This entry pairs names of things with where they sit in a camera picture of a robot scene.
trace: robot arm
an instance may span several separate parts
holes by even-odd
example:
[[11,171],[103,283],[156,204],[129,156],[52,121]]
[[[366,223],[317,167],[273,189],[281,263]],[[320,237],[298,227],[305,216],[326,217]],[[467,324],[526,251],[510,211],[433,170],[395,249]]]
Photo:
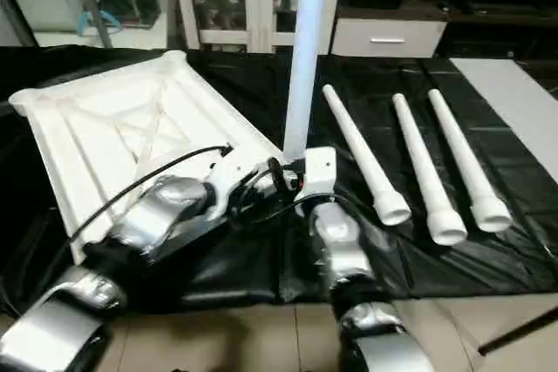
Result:
[[[329,147],[306,152],[303,196],[333,192],[335,153]],[[378,291],[378,275],[361,245],[360,226],[336,202],[314,203],[310,237],[321,268],[323,287],[340,329],[342,371],[433,372],[419,344],[407,333],[390,304]]]
[[[105,322],[141,298],[142,272],[225,220],[231,193],[256,162],[233,150],[204,180],[159,178],[85,261],[65,274],[0,339],[0,371],[93,370],[109,342]],[[335,151],[306,154],[298,197],[333,192]],[[310,237],[323,284],[341,330],[342,370],[430,372],[420,346],[379,294],[377,277],[359,245],[357,221],[327,198],[297,211],[310,219]]]

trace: black cable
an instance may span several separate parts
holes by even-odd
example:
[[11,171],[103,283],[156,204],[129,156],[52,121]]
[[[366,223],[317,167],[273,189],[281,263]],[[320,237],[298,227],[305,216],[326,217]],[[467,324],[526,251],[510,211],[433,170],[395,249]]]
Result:
[[270,173],[271,173],[271,169],[266,169],[263,172],[258,173],[252,180],[249,181],[249,183],[246,185],[246,187],[242,191],[241,196],[236,201],[235,210],[233,212],[235,217],[238,217],[238,215],[240,214],[240,211],[242,210],[242,207],[244,206],[244,200],[248,196],[248,192],[250,192],[252,189],[254,189],[255,184],[258,183],[260,181],[260,179],[264,178],[265,176],[267,176]]
[[138,180],[134,181],[130,186],[125,187],[122,191],[114,195],[114,197],[109,199],[103,206],[101,206],[87,220],[85,220],[85,222],[80,227],[78,227],[76,231],[74,231],[73,234],[70,237],[68,237],[68,239],[64,242],[64,244],[59,248],[58,252],[54,255],[54,258],[52,259],[51,263],[45,269],[45,274],[43,276],[43,279],[39,283],[39,286],[37,287],[37,295],[35,296],[36,297],[40,296],[40,294],[44,292],[46,287],[49,285],[52,276],[54,275],[54,272],[58,267],[60,260],[62,259],[62,257],[64,256],[66,250],[70,247],[70,245],[79,238],[79,236],[84,232],[84,230],[87,227],[89,227],[93,223],[93,221],[95,221],[104,211],[106,211],[108,208],[114,205],[115,202],[120,200],[122,197],[127,195],[136,187],[141,186],[142,184],[147,182],[149,179],[157,176],[158,174],[169,169],[170,167],[178,165],[184,160],[191,159],[192,157],[195,157],[198,154],[203,154],[204,152],[213,152],[213,151],[221,151],[221,154],[224,156],[231,150],[232,147],[230,145],[214,145],[211,147],[201,148],[200,150],[196,150],[194,152],[189,152],[174,160],[171,160],[170,162],[159,167],[158,169],[153,170],[152,172],[146,174],[145,176],[142,176]]
[[284,206],[283,208],[269,214],[266,215],[263,218],[259,218],[257,220],[252,220],[250,221],[250,224],[261,224],[265,221],[269,221],[272,220],[276,217],[280,217],[282,215],[284,215],[286,212],[290,211],[291,209],[295,208],[297,205],[300,205],[304,202],[308,202],[309,200],[315,200],[318,198],[335,198],[337,201],[339,201],[339,203],[342,203],[342,206],[344,207],[348,207],[353,213],[358,214],[358,209],[357,206],[348,198],[344,197],[343,195],[340,195],[338,193],[312,193],[311,195],[305,196],[299,200],[294,200],[293,202],[291,202],[290,204],[288,204],[287,206]]

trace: black plastic sheet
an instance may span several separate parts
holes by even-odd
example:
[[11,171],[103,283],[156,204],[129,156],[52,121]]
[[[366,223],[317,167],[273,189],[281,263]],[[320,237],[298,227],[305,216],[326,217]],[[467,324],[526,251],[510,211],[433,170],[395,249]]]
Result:
[[[53,85],[160,54],[77,46],[0,50],[2,98],[24,87]],[[190,52],[188,61],[282,146],[289,56]],[[412,220],[397,227],[379,223],[371,194],[322,98],[326,83],[336,88],[391,182],[407,199]],[[514,216],[504,233],[483,233],[474,225],[466,189],[426,96],[435,85]],[[425,226],[424,204],[391,106],[396,92],[407,96],[450,199],[466,223],[468,240],[455,247],[436,246]],[[1,110],[0,272],[4,291],[25,306],[66,234],[27,121],[5,102]],[[449,61],[321,58],[308,145],[337,149],[337,191],[370,208],[363,212],[366,250],[393,298],[558,290],[558,186]],[[241,231],[224,225],[157,266],[139,310],[323,301],[314,262],[308,227],[294,213]]]

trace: white pipe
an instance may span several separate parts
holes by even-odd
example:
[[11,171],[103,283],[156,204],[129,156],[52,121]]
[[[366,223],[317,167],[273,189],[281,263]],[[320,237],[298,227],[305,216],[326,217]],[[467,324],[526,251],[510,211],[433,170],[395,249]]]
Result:
[[394,95],[393,104],[398,114],[407,150],[411,155],[420,192],[425,201],[426,211],[428,212],[426,224],[430,230],[430,235],[434,242],[441,246],[457,244],[467,237],[463,220],[453,209],[452,203],[446,195],[405,96],[401,93]]
[[324,0],[299,0],[290,69],[289,105],[283,153],[287,160],[304,155],[316,75]]
[[343,106],[333,87],[323,87],[323,95],[330,104],[337,123],[349,145],[352,155],[357,161],[358,168],[363,174],[366,184],[374,196],[374,208],[380,220],[387,226],[395,226],[408,220],[411,209],[401,193],[393,189],[391,182],[385,176],[382,166],[366,144],[349,113]]
[[477,225],[482,231],[488,233],[497,233],[507,229],[512,224],[512,217],[506,204],[494,193],[444,97],[438,89],[430,90],[428,97],[432,102],[447,143],[452,149],[467,191],[469,191],[473,203],[471,211]]

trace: white plastic tray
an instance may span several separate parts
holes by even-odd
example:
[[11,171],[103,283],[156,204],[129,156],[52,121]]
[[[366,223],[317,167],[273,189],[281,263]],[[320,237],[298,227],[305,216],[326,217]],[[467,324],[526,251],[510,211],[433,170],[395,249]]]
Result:
[[[244,146],[260,161],[281,152],[186,62],[181,51],[44,89],[14,93],[51,180],[68,234],[137,178],[181,154],[211,145]],[[204,178],[218,162],[208,152],[167,171]],[[146,187],[101,215],[72,248],[105,237]]]

